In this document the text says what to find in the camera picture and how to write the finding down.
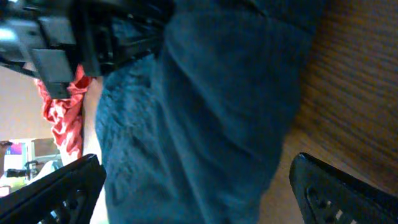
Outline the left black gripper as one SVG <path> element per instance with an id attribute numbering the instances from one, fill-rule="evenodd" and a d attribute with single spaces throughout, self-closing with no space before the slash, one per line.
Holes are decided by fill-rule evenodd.
<path id="1" fill-rule="evenodd" d="M 159 51 L 172 1 L 1 0 L 1 66 L 71 94 L 79 67 L 106 76 Z"/>

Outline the navy blue shorts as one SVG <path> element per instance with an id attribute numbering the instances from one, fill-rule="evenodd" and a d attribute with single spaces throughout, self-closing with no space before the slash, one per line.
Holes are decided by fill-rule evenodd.
<path id="1" fill-rule="evenodd" d="M 104 79 L 110 223 L 256 223 L 325 1 L 175 1 L 157 55 Z"/>

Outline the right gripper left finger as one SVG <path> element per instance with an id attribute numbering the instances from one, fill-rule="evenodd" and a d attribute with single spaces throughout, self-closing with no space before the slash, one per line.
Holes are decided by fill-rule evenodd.
<path id="1" fill-rule="evenodd" d="M 1 198 L 1 223 L 89 223 L 106 179 L 95 154 Z"/>

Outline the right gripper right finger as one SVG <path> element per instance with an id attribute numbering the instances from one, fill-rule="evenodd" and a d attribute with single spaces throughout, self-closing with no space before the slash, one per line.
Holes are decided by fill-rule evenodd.
<path id="1" fill-rule="evenodd" d="M 293 159 L 289 181 L 305 224 L 397 224 L 397 197 L 307 153 Z"/>

